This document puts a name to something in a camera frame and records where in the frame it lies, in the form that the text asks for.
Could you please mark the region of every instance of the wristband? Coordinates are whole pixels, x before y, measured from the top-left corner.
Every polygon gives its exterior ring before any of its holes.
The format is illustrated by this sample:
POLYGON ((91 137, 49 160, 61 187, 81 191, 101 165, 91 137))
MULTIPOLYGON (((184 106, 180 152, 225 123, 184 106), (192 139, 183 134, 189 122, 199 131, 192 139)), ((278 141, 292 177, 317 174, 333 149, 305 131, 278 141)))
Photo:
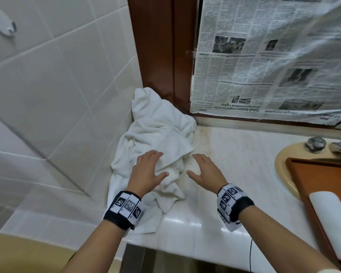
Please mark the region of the wristband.
POLYGON ((217 212, 230 232, 241 227, 239 214, 250 205, 254 202, 233 184, 223 186, 217 194, 217 212))
POLYGON ((140 197, 130 191, 121 191, 112 201, 104 220, 114 223, 123 230, 129 228, 134 230, 143 214, 144 205, 140 197))

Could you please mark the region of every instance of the person's left hand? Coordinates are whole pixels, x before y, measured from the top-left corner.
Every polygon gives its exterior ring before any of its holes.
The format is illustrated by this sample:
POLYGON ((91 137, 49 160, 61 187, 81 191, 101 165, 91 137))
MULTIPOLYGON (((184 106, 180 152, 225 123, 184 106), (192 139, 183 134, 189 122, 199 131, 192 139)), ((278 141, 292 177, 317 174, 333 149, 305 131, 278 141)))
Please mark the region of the person's left hand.
POLYGON ((155 165, 162 155, 163 152, 150 150, 139 156, 136 160, 136 165, 133 166, 129 183, 125 190, 137 194, 140 198, 154 190, 169 175, 167 171, 162 172, 158 176, 155 175, 155 165))

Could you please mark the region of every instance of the crumpled towel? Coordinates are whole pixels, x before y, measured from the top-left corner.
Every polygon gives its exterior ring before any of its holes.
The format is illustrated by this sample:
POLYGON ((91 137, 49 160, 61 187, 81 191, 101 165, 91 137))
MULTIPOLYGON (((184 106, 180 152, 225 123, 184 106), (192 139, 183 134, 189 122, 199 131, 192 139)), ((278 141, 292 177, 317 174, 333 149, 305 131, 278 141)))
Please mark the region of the crumpled towel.
POLYGON ((162 214, 169 211, 184 194, 175 182, 184 170, 183 157, 194 150, 192 146, 196 121, 177 110, 169 101, 162 100, 151 88, 138 88, 132 100, 134 122, 118 142, 111 167, 113 174, 109 184, 107 209, 116 194, 124 190, 132 167, 138 156, 149 150, 164 153, 159 159, 155 174, 168 171, 167 176, 142 203, 146 211, 139 225, 131 233, 154 233, 162 214))

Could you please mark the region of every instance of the black wire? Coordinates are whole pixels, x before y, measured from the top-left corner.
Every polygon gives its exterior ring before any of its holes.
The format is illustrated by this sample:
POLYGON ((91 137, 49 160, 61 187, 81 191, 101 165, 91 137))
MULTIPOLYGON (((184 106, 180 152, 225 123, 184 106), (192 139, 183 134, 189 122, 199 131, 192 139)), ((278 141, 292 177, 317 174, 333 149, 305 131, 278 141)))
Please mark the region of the black wire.
POLYGON ((249 253, 249 268, 250 268, 250 272, 251 272, 251 246, 253 245, 253 239, 251 239, 251 243, 250 243, 250 253, 249 253))

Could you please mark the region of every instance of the forearm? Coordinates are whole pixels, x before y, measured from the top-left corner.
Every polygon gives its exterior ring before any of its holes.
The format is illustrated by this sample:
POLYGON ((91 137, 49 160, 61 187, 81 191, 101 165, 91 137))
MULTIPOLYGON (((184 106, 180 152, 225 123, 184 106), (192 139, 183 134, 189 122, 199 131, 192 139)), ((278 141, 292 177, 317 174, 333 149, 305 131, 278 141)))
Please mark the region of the forearm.
POLYGON ((124 230, 103 220, 81 246, 62 273, 106 273, 115 257, 124 230))
POLYGON ((239 220, 278 273, 317 273, 323 269, 337 269, 317 250, 258 207, 244 209, 239 220))

